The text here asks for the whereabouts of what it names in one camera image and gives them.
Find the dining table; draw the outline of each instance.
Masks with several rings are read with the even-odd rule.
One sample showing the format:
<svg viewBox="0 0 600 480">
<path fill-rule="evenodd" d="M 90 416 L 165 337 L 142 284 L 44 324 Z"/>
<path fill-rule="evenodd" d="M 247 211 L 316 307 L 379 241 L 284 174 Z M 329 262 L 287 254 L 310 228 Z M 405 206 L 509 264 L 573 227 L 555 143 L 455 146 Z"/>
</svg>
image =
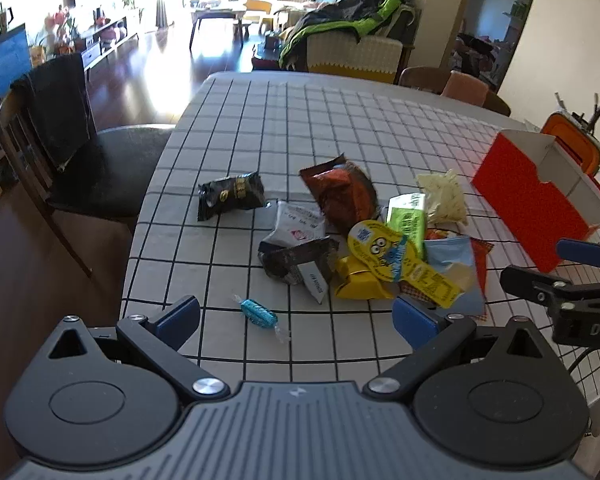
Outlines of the dining table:
<svg viewBox="0 0 600 480">
<path fill-rule="evenodd" d="M 445 224 L 493 244 L 486 316 L 503 326 L 533 320 L 565 366 L 584 350 L 552 341 L 545 309 L 502 290 L 499 275 L 533 262 L 471 180 L 496 134 L 514 119 L 457 100 L 366 80 L 291 72 L 216 73 L 202 84 L 168 140 L 148 186 L 126 269 L 120 317 L 152 316 L 183 296 L 200 302 L 198 330 L 180 353 L 227 382 L 355 381 L 362 385 L 412 353 L 392 323 L 393 300 L 343 300 L 332 283 L 322 303 L 302 285 L 266 275 L 257 251 L 276 222 L 277 200 L 317 210 L 299 170 L 335 158 L 355 162 L 381 206 L 419 192 L 419 174 L 454 170 L 468 225 Z M 198 221 L 198 185 L 259 171 L 266 206 Z M 346 241 L 327 227 L 347 253 Z M 591 241 L 600 242 L 600 229 Z M 555 274 L 600 282 L 600 269 L 563 262 Z M 235 296 L 278 316 L 290 333 L 250 322 Z M 600 396 L 600 351 L 572 373 L 589 402 Z"/>
</svg>

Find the green snack package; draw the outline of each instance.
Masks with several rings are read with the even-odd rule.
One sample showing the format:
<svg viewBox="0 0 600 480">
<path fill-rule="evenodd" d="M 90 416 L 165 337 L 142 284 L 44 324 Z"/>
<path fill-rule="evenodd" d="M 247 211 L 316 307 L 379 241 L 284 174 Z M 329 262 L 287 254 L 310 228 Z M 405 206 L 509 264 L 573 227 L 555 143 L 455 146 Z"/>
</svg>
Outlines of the green snack package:
<svg viewBox="0 0 600 480">
<path fill-rule="evenodd" d="M 386 216 L 386 224 L 394 231 L 407 236 L 415 245 L 421 260 L 424 259 L 423 241 L 427 230 L 424 197 L 424 193 L 394 196 L 389 200 L 389 212 Z"/>
</svg>

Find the blue screen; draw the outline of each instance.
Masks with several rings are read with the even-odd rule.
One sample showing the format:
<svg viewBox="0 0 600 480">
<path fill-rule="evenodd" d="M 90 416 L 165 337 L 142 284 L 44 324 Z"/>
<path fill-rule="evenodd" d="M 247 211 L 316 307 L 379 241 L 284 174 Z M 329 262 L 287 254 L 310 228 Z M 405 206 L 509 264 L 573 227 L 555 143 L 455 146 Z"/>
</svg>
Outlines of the blue screen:
<svg viewBox="0 0 600 480">
<path fill-rule="evenodd" d="M 0 97 L 17 78 L 32 69 L 27 33 L 22 30 L 0 43 Z"/>
</svg>

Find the sofa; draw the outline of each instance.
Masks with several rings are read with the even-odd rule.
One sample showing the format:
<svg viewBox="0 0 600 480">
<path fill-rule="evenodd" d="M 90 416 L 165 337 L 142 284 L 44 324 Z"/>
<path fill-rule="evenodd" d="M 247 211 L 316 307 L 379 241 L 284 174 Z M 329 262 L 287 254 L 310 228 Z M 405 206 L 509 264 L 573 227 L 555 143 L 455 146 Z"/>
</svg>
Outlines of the sofa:
<svg viewBox="0 0 600 480">
<path fill-rule="evenodd" d="M 315 0 L 335 3 L 340 0 Z M 300 7 L 304 0 L 278 0 L 278 4 Z M 287 11 L 289 25 L 294 25 L 303 11 Z M 409 59 L 417 29 L 418 11 L 402 5 L 391 21 L 371 36 L 357 41 L 346 32 L 332 30 L 313 34 L 307 41 L 307 67 L 295 70 L 368 79 L 384 83 L 397 82 Z"/>
</svg>

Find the doorway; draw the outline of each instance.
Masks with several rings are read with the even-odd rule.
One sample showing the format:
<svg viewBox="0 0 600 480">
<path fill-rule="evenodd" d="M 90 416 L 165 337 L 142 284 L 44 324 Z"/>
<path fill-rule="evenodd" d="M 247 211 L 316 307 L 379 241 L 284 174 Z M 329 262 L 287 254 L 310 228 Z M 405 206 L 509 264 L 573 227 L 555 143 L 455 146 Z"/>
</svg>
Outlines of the doorway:
<svg viewBox="0 0 600 480">
<path fill-rule="evenodd" d="M 468 0 L 451 70 L 468 73 L 498 91 L 509 69 L 533 0 Z"/>
</svg>

